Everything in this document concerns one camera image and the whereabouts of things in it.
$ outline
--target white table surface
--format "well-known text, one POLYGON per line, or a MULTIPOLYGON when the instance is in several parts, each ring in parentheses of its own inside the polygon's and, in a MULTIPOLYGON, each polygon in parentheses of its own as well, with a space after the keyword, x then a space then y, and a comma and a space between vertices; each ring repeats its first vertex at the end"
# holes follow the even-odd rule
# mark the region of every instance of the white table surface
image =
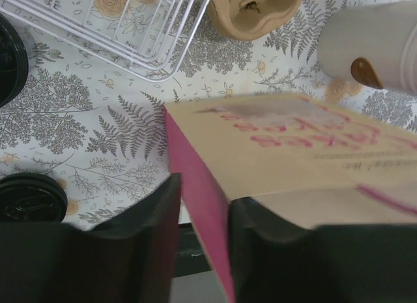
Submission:
MULTIPOLYGON (((205 17, 180 72, 161 84, 31 30, 38 68, 21 95, 0 109, 0 175, 34 171, 55 178, 70 200, 65 221, 88 229, 166 178, 162 102, 302 91, 417 131, 412 97, 331 80, 317 65, 317 39, 329 15, 343 5, 394 1, 400 0, 305 0, 297 19, 253 42, 220 37, 205 17), (59 100, 62 91, 75 94, 75 103, 59 100), (135 118, 139 108, 152 117, 135 118), (138 132, 146 138, 137 139, 138 132)), ((183 209, 180 222, 189 221, 183 209)))

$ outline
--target white wire rack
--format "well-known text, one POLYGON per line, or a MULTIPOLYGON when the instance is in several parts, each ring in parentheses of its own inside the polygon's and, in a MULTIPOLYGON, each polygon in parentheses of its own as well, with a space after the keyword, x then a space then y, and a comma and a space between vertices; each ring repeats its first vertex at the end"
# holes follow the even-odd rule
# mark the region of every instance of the white wire rack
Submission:
POLYGON ((0 12, 34 30, 137 77, 162 82, 179 69, 210 0, 123 0, 117 17, 108 16, 96 0, 2 1, 0 12))

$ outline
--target white cup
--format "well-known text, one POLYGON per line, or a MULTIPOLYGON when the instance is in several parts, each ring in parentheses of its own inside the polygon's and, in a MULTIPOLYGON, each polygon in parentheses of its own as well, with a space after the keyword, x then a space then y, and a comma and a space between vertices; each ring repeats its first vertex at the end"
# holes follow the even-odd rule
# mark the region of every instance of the white cup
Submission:
POLYGON ((317 57, 329 76, 417 96, 417 1, 340 10, 324 26, 317 57))

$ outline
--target cardboard cup holder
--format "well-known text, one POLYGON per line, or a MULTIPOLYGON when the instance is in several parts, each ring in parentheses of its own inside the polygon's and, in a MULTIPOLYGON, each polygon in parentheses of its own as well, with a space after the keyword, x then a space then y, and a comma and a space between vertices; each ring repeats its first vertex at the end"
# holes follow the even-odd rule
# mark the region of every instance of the cardboard cup holder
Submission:
POLYGON ((302 0, 211 0, 207 12, 228 38, 254 40, 291 19, 302 0))

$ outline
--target black plastic lid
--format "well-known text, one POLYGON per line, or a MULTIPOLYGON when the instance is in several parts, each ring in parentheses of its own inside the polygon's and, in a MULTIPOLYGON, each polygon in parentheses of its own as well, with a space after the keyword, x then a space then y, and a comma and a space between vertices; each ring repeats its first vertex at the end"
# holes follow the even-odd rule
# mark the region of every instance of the black plastic lid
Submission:
POLYGON ((0 180, 0 222, 60 222, 68 199, 52 178, 19 173, 0 180))
POLYGON ((13 25, 0 14, 0 108, 21 93, 28 75, 25 44, 13 25))

